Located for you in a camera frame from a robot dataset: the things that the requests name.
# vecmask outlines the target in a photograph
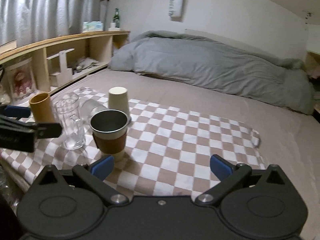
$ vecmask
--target white paper cup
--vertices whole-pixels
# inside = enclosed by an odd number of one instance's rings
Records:
[[[111,88],[109,90],[108,108],[124,112],[131,121],[128,103],[128,90],[123,87]]]

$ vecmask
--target curtain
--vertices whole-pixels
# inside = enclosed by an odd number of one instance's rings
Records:
[[[107,5],[108,0],[0,0],[0,45],[81,33],[84,21],[101,21],[107,29]]]

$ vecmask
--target tissue box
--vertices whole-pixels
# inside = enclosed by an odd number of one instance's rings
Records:
[[[82,33],[103,31],[102,22],[83,22]]]

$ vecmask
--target gray bedsheet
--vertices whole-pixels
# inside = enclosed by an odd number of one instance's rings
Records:
[[[218,92],[313,112],[313,88],[298,59],[249,53],[205,37],[146,32],[123,46],[110,68],[155,74]]]

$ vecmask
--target plastic bag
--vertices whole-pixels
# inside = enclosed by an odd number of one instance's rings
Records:
[[[0,166],[0,194],[5,198],[16,214],[17,206],[23,193],[14,181],[5,174],[2,166]]]

